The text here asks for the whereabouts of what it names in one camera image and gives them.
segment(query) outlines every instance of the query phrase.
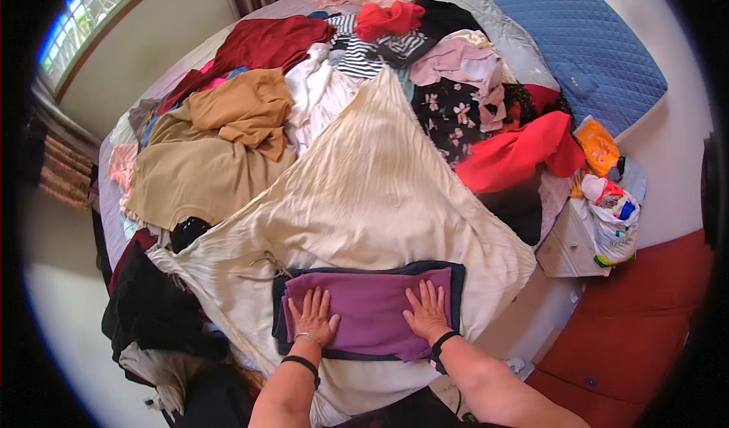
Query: drawstring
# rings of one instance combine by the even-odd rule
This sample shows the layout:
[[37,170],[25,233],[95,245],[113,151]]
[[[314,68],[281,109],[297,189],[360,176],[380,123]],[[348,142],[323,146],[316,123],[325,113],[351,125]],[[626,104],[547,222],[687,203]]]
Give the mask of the drawstring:
[[294,276],[286,269],[284,264],[282,264],[280,260],[276,259],[276,256],[274,256],[273,252],[271,252],[271,251],[264,251],[263,257],[259,257],[258,259],[255,259],[249,265],[253,266],[257,262],[260,262],[261,260],[268,260],[268,262],[271,265],[273,265],[273,267],[276,269],[276,274],[272,278],[261,279],[261,278],[252,278],[250,276],[243,276],[243,275],[236,275],[236,276],[238,276],[239,278],[242,278],[242,279],[246,279],[248,281],[260,281],[260,282],[272,281],[272,280],[278,278],[279,275],[284,275],[288,279],[294,278]]

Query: pink ruffled garment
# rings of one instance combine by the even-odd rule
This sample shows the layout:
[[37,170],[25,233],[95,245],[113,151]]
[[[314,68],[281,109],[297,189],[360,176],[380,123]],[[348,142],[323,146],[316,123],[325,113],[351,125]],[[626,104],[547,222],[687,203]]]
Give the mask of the pink ruffled garment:
[[118,144],[112,150],[112,156],[109,158],[109,170],[106,172],[109,179],[116,182],[124,188],[124,195],[119,200],[119,210],[126,214],[132,220],[137,220],[136,214],[127,210],[124,204],[127,203],[131,194],[132,175],[134,174],[134,161],[137,156],[137,146],[135,144]]
[[[485,132],[503,127],[506,117],[504,85],[501,82],[504,60],[488,48],[478,48],[467,40],[455,37],[438,42],[410,69],[410,80],[417,86],[432,85],[442,77],[478,88],[478,111]],[[492,114],[486,105],[495,105]]]

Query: person's left hand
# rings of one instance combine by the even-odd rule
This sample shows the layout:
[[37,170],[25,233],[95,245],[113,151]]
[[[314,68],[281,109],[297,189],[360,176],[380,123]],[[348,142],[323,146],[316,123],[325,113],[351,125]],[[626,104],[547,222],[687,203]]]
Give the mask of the person's left hand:
[[304,309],[300,313],[296,309],[294,300],[289,298],[289,310],[294,316],[296,326],[296,334],[308,333],[316,338],[322,347],[332,341],[334,333],[337,332],[341,316],[334,314],[332,319],[329,316],[329,302],[331,296],[328,290],[323,291],[322,288],[316,287],[315,290],[307,290],[304,297]]

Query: fingers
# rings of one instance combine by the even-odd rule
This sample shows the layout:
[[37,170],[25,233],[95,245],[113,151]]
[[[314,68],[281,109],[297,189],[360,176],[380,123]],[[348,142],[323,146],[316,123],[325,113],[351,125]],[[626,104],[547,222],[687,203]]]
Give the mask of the fingers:
[[289,302],[289,311],[291,311],[291,315],[294,316],[294,322],[299,322],[299,319],[301,319],[301,313],[298,309],[296,309],[296,305],[294,304],[293,298],[288,298]]
[[421,307],[420,302],[418,301],[418,298],[415,296],[412,290],[410,290],[410,287],[406,288],[406,297],[407,301],[410,302],[410,306],[413,307],[413,310],[417,310]]
[[304,317],[309,317],[311,315],[311,297],[313,294],[314,291],[309,289],[306,291],[306,295],[304,296],[304,311],[301,312],[301,315]]
[[438,287],[438,307],[445,310],[445,289]]
[[332,319],[329,319],[329,329],[332,330],[332,335],[337,332],[337,329],[339,328],[339,321],[341,320],[342,316],[339,314],[334,314]]
[[311,313],[315,316],[319,314],[319,306],[322,305],[322,287],[316,286],[314,296],[311,298]]
[[433,286],[433,281],[428,280],[426,282],[426,286],[428,287],[428,296],[430,297],[430,305],[436,306],[438,305],[438,296],[435,292],[435,286]]
[[415,332],[415,315],[410,311],[403,311],[402,316],[406,318],[407,326]]
[[326,319],[329,314],[329,303],[332,300],[331,294],[328,290],[323,291],[322,305],[319,306],[319,317]]
[[428,285],[425,284],[425,281],[422,279],[418,283],[418,286],[420,286],[420,303],[423,303],[423,306],[427,308],[430,306],[430,294],[428,293]]

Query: silver bracelet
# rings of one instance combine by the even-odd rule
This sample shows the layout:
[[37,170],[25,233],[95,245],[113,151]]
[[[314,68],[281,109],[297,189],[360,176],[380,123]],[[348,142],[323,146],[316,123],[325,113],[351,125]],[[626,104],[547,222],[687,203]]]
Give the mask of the silver bracelet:
[[294,342],[296,342],[296,338],[298,338],[300,336],[305,336],[306,338],[311,338],[314,341],[316,341],[317,344],[319,344],[319,347],[322,347],[322,342],[319,341],[318,339],[316,339],[316,337],[313,336],[311,333],[307,333],[307,332],[304,332],[304,333],[296,333],[296,336],[294,336]]

